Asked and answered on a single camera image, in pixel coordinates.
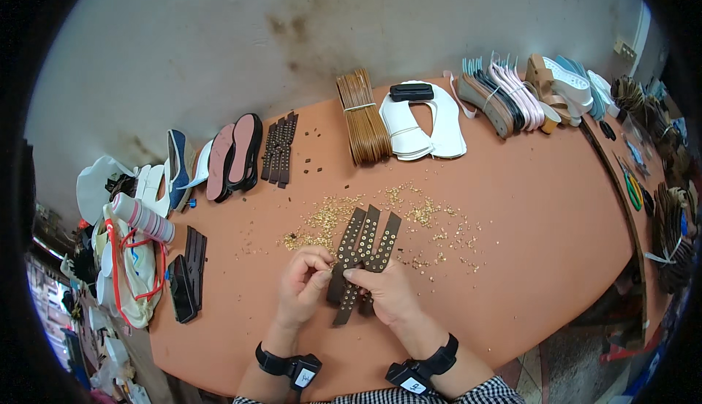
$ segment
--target tiled floor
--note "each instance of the tiled floor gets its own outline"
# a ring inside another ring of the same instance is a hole
[[[545,404],[544,385],[548,378],[543,378],[541,369],[540,348],[533,347],[526,354],[522,354],[506,365],[496,370],[503,380],[515,389],[526,400],[526,404]]]
[[[527,404],[591,404],[624,378],[629,360],[600,364],[601,332],[563,329],[496,370]]]

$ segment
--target studded leather strap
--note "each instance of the studded leather strap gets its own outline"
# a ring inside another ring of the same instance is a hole
[[[273,154],[270,162],[270,178],[269,182],[276,184],[280,178],[280,154],[282,151],[281,142],[283,137],[283,131],[285,128],[285,118],[278,119],[278,123],[275,127],[275,148],[273,149]]]
[[[341,293],[344,291],[344,276],[343,272],[347,268],[351,268],[359,261],[359,254],[354,251],[356,239],[359,236],[363,222],[366,220],[366,211],[357,207],[349,223],[346,225],[346,231],[341,238],[339,247],[337,248],[336,258],[338,263],[331,270],[331,282],[327,289],[327,301],[335,304],[341,303]]]
[[[268,135],[265,137],[265,154],[263,155],[263,168],[261,169],[261,180],[268,180],[270,176],[270,162],[275,150],[275,128],[276,123],[268,127]]]
[[[366,256],[366,259],[363,261],[367,271],[380,273],[383,268],[388,266],[388,261],[390,261],[392,257],[392,248],[395,246],[395,241],[397,240],[400,223],[402,223],[402,218],[397,216],[394,212],[391,212],[388,223],[385,224],[385,230],[378,234],[377,238],[379,239],[375,241],[378,246],[378,251],[370,257]],[[368,292],[361,298],[359,312],[364,316],[373,314],[373,298],[371,297],[371,293]]]
[[[358,242],[358,250],[356,251],[359,259],[370,257],[371,251],[373,250],[373,239],[375,238],[375,232],[378,230],[378,219],[380,219],[380,217],[381,211],[379,211],[377,207],[369,205],[368,212],[366,213],[366,220],[361,230],[361,238]],[[358,297],[358,290],[358,286],[346,282],[341,297],[341,307],[333,321],[334,325],[345,325],[346,322],[348,322],[353,306],[356,303],[356,298]]]
[[[293,143],[293,138],[295,137],[295,127],[298,124],[298,115],[294,112],[288,114],[287,119],[285,119],[285,127],[283,129],[282,136],[282,147],[280,153],[280,179],[278,182],[279,187],[281,184],[290,183],[290,152],[291,145]]]

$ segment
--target wrist device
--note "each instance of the wrist device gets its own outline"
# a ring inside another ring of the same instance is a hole
[[[261,370],[276,377],[290,378],[290,389],[294,391],[307,387],[321,369],[321,361],[312,354],[281,358],[262,350],[261,343],[256,347],[256,360]]]
[[[393,363],[385,375],[391,384],[416,393],[426,395],[432,390],[429,380],[432,375],[446,373],[456,363],[458,340],[449,333],[449,342],[445,347],[440,347],[434,355],[426,360],[409,358],[401,365]]]

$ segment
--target orange table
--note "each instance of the orange table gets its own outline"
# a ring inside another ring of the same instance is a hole
[[[448,89],[448,80],[432,82]],[[380,103],[387,91],[375,89],[375,100]],[[395,206],[404,221],[394,254],[411,260],[422,252],[432,261],[443,251],[447,259],[439,265],[405,267],[418,300],[493,367],[521,355],[587,309],[633,255],[610,178],[580,129],[558,128],[550,136],[536,131],[503,141],[484,116],[469,120],[461,114],[468,153],[459,159],[407,163],[393,158],[353,167],[337,99],[296,111],[300,117],[287,189],[259,183],[246,193],[246,201],[236,193],[219,205],[197,189],[197,208],[171,218],[179,236],[169,260],[184,250],[186,225],[208,238],[203,304],[194,321],[181,325],[173,317],[170,296],[163,296],[150,325],[152,351],[160,368],[197,387],[235,395],[275,314],[278,279],[292,255],[276,242],[298,229],[301,216],[313,212],[312,203],[325,195],[361,195],[367,207],[385,202],[379,190],[414,180],[423,196],[436,203],[445,200],[457,211],[454,217],[440,212],[435,227],[421,228],[406,215],[409,200],[417,203],[419,197],[404,190],[407,194],[400,198],[405,202]],[[415,115],[430,132],[428,108]],[[276,119],[264,122],[264,129]],[[476,253],[449,247],[452,238],[442,248],[430,242],[441,227],[455,235],[453,228],[464,215],[478,237]],[[387,216],[384,210],[381,225]],[[340,223],[335,232],[345,227],[346,222]],[[476,263],[478,272],[461,257]],[[388,366],[407,357],[377,318],[354,313],[346,326],[332,328],[335,312],[320,301],[301,333],[300,352],[312,352],[324,363],[303,400],[388,387]]]

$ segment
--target scissors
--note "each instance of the scissors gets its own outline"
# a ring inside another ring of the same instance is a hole
[[[624,173],[624,181],[626,182],[626,190],[629,193],[629,199],[631,200],[631,204],[634,205],[634,209],[638,212],[641,210],[641,205],[644,200],[639,182],[636,180],[636,177],[634,177],[634,174],[631,174],[624,166],[619,156],[615,154],[614,151],[612,151],[612,154],[616,157],[616,161],[619,162],[619,168],[621,168],[621,171]]]

